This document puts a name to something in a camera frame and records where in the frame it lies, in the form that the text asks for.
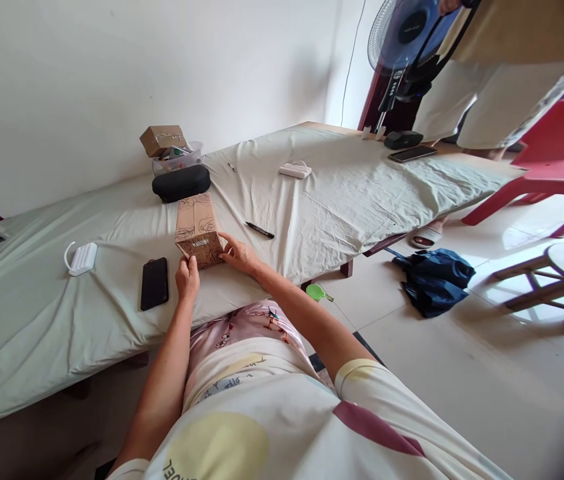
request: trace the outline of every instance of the white power strip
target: white power strip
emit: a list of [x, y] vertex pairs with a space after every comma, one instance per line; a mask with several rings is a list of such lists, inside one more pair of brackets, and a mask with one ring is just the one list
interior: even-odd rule
[[84, 272], [88, 272], [95, 265], [95, 254], [97, 253], [97, 245], [93, 242], [87, 243], [79, 247], [73, 254], [73, 261], [69, 265], [69, 260], [67, 254], [69, 249], [75, 242], [71, 242], [66, 250], [64, 250], [64, 264], [69, 269], [69, 274], [72, 277], [77, 277], [82, 275]]
[[303, 161], [294, 163], [285, 163], [278, 170], [282, 175], [288, 175], [290, 177], [295, 177], [299, 179], [305, 179], [311, 174], [311, 167], [307, 167], [307, 164]]

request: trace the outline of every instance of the clear plastic bin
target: clear plastic bin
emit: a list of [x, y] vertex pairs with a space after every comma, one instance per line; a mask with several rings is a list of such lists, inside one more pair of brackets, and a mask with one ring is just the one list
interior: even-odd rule
[[204, 144], [202, 142], [189, 142], [189, 145], [193, 151], [187, 155], [180, 155], [171, 160], [151, 160], [151, 168], [153, 169], [153, 176], [157, 177], [163, 173], [168, 173], [170, 171], [180, 170], [187, 167], [192, 167], [198, 163], [202, 163], [202, 147]]

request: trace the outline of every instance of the black cable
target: black cable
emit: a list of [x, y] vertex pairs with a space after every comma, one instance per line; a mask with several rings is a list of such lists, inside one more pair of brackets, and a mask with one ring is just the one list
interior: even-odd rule
[[362, 12], [360, 12], [360, 18], [357, 21], [357, 27], [355, 28], [355, 38], [353, 39], [353, 50], [351, 50], [351, 59], [349, 60], [349, 70], [347, 72], [347, 79], [344, 82], [344, 93], [342, 94], [342, 110], [340, 111], [340, 127], [344, 123], [344, 99], [347, 97], [347, 86], [349, 84], [349, 74], [351, 73], [351, 64], [353, 63], [353, 54], [355, 53], [355, 44], [357, 42], [357, 32], [360, 30], [360, 23], [362, 23], [362, 16], [364, 15], [364, 7], [367, 4], [367, 0], [362, 3]]

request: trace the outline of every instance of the mattress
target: mattress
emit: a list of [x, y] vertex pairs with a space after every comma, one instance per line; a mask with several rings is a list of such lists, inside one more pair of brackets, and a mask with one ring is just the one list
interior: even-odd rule
[[[399, 165], [387, 153], [380, 142], [298, 126], [207, 155], [220, 229], [300, 284], [520, 175], [462, 154]], [[293, 161], [313, 173], [304, 180], [278, 174]], [[151, 180], [137, 177], [2, 222], [10, 237], [0, 247], [0, 418], [160, 342], [177, 302], [180, 254], [177, 204], [163, 205]], [[98, 245], [95, 268], [78, 277], [63, 262], [72, 241]], [[169, 263], [170, 300], [142, 312], [142, 266], [160, 257]], [[268, 296], [228, 265], [200, 276], [194, 325]]]

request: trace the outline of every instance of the sandal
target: sandal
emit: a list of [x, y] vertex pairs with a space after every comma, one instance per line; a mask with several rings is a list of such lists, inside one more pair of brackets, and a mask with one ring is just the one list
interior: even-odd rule
[[[420, 243], [415, 240], [416, 237], [420, 237], [426, 240], [433, 242], [431, 245], [425, 245], [424, 243]], [[409, 245], [415, 248], [419, 248], [422, 250], [430, 249], [435, 243], [442, 238], [442, 234], [437, 230], [433, 230], [429, 227], [422, 227], [418, 230], [412, 232], [411, 236], [409, 236]]]

